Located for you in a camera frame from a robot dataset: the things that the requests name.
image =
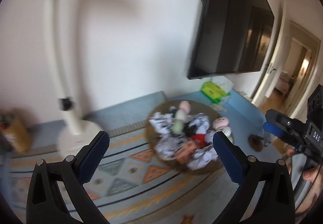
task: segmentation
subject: human hand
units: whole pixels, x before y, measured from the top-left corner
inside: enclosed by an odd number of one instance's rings
[[[291,156],[295,153],[293,149],[287,149],[286,154],[287,156]],[[291,166],[287,165],[289,173],[291,172]],[[306,197],[304,198],[303,202],[299,205],[299,207],[296,210],[296,215],[303,214],[311,205],[314,204],[317,197],[320,194],[321,188],[322,188],[322,175],[319,174],[316,178],[316,175],[318,174],[319,169],[318,168],[312,168],[310,170],[303,172],[303,179],[309,180],[312,183],[312,187]]]

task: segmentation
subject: brown round object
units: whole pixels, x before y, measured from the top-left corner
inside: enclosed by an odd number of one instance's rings
[[[263,148],[263,143],[262,143],[261,139],[259,138],[259,136],[257,136],[257,135],[250,135],[248,137],[248,144],[256,152],[260,152]]]
[[[146,121],[146,137],[148,139],[148,143],[150,148],[154,151],[156,154],[156,151],[154,149],[155,145],[159,142],[160,140],[160,134],[156,133],[154,130],[154,127],[150,124],[149,118],[153,116],[154,113],[160,112],[161,114],[166,114],[169,113],[169,107],[170,106],[178,106],[180,104],[181,100],[173,100],[173,101],[168,101],[164,102],[158,107],[156,107],[148,116],[148,119]],[[198,114],[198,113],[204,113],[206,116],[209,117],[210,121],[214,121],[216,118],[218,118],[218,113],[211,109],[210,107],[190,101],[191,104],[191,114]],[[221,167],[223,167],[220,159],[217,159],[216,161],[211,160],[204,168],[197,169],[197,170],[191,170],[189,169],[186,165],[181,165],[179,162],[176,160],[170,160],[170,161],[164,161],[162,160],[165,164],[169,165],[172,169],[176,169],[185,173],[189,173],[192,175],[200,175],[200,174],[207,174],[207,173],[212,173]]]

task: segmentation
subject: tv screen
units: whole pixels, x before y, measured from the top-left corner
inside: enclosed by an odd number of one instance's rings
[[[273,23],[267,0],[204,0],[188,78],[260,71]]]

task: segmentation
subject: doorway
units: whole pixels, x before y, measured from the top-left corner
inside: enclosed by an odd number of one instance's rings
[[[275,70],[277,77],[269,86],[259,109],[263,114],[274,109],[290,116],[311,80],[320,41],[294,22],[290,22],[288,54]]]

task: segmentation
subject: white lamp base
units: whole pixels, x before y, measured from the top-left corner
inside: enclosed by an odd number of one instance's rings
[[[83,133],[72,135],[68,127],[64,127],[58,138],[58,150],[62,158],[68,155],[76,155],[83,146],[88,145],[92,139],[102,130],[96,123],[81,121]]]

